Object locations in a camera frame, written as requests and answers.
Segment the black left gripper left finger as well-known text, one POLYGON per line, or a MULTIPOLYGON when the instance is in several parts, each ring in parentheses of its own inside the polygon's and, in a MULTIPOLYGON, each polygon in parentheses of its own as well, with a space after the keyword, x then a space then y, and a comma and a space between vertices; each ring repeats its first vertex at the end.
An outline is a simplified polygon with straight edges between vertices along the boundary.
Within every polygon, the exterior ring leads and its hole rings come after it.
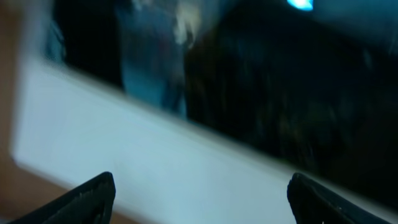
POLYGON ((115 195, 112 173, 103 172, 9 224, 109 224, 115 195))

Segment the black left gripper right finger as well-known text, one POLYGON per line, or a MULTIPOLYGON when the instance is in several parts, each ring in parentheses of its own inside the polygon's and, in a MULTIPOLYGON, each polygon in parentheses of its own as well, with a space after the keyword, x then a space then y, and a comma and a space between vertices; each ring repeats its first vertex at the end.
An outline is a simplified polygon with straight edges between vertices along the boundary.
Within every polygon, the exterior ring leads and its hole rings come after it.
POLYGON ((287 199, 297 224, 389 224, 297 172, 287 186, 287 199))

